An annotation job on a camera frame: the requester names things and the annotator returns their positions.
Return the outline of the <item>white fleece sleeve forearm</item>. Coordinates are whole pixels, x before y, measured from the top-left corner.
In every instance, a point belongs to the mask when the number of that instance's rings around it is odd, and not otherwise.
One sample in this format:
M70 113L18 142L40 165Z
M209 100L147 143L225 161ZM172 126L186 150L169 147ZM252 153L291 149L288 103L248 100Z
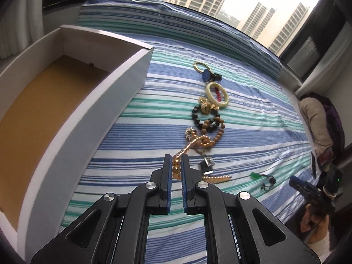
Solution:
M329 254L330 253L329 231L326 233L326 236L322 240L314 243L309 243L308 246L318 255Z

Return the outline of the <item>person right hand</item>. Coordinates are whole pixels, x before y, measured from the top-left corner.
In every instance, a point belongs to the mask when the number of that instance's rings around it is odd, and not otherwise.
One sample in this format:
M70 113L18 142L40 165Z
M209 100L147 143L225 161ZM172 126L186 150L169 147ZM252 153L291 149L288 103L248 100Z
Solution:
M300 223L300 230L302 233L310 232L308 237L308 244L313 244L323 240L329 230L329 215L324 218L319 215L312 214L312 206L308 204L305 206L305 214Z

